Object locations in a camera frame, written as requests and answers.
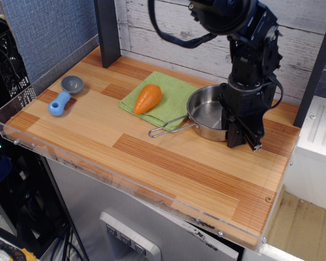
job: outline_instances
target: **metal wire handle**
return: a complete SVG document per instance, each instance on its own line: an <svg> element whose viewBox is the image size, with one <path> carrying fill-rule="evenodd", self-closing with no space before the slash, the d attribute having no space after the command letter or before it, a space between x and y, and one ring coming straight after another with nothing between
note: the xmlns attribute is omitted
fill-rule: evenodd
<svg viewBox="0 0 326 261"><path fill-rule="evenodd" d="M178 121L178 120L181 120L181 119L184 119L188 117L188 114L184 115L184 116L181 116L181 117L178 117L174 120L171 120L171 121L168 121L166 124L164 124L162 127L159 127L159 128L156 128L156 129L152 129L148 132L148 135L151 137L151 138L156 138L156 137L159 137L160 135L163 135L163 134L166 134L166 133L175 133L175 132L179 132L179 131L182 131L183 129L187 129L187 128L190 128L192 126L196 126L197 128L199 128L199 125L197 123L192 123L190 125L187 125L185 127L182 127L182 128L179 128L179 129L175 129L175 130L165 130L164 132L161 132L159 134L156 134L156 135L152 135L153 132L156 132L156 131L159 131L161 129L164 129L167 125L175 122L175 121Z"/></svg>

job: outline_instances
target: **orange carrot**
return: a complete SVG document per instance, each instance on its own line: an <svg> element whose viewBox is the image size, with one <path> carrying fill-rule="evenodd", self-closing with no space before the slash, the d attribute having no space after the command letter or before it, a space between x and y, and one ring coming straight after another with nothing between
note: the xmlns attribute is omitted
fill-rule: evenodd
<svg viewBox="0 0 326 261"><path fill-rule="evenodd" d="M158 85L146 85L137 97L134 113L142 114L152 109L161 101L162 96L161 88Z"/></svg>

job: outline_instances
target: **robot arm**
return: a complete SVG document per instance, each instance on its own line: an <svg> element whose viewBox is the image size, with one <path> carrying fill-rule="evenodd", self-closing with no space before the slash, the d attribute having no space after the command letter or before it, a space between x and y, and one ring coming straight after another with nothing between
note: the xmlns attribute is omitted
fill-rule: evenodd
<svg viewBox="0 0 326 261"><path fill-rule="evenodd" d="M224 129L228 130L227 145L235 147L249 143L260 150L264 136L263 115L279 105L283 88L274 70L280 67L277 18L257 0L193 0L189 5L195 21L210 33L201 38L183 41L160 31L154 0L148 0L149 14L158 34L179 46L195 48L218 35L227 35L230 42L232 72L228 84L220 85L220 103ZM272 106L277 86L279 102Z"/></svg>

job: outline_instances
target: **green towel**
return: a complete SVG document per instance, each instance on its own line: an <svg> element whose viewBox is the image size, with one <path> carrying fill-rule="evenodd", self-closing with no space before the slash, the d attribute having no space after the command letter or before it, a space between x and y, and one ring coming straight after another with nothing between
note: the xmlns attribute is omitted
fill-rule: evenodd
<svg viewBox="0 0 326 261"><path fill-rule="evenodd" d="M163 93L162 100L151 110L136 115L134 114L134 106L139 93L147 84L155 84L161 87ZM157 127L163 126L166 122L174 120L187 114L187 100L197 90L182 80L178 80L171 76L160 72L151 73L142 83L128 94L121 102L120 108L126 110L135 116L142 118ZM165 127L167 131L175 130L183 121L181 119L171 123Z"/></svg>

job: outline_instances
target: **wooden tabletop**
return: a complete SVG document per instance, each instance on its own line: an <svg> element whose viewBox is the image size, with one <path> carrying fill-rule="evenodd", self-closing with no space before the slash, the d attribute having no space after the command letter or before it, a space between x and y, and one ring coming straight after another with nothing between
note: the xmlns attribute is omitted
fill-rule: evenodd
<svg viewBox="0 0 326 261"><path fill-rule="evenodd" d="M199 88L214 84L126 57L104 69L96 48L65 74L80 76L85 88L72 96L62 116L47 111L61 91L58 80L7 125L43 155L62 157L64 163L91 170L134 196L152 198L202 228L256 247L253 236L264 234L298 138L299 128L293 126L298 108L282 103L266 113L266 135L258 152L248 145L228 148L193 129L153 139L148 131L155 126L118 107L153 71Z"/></svg>

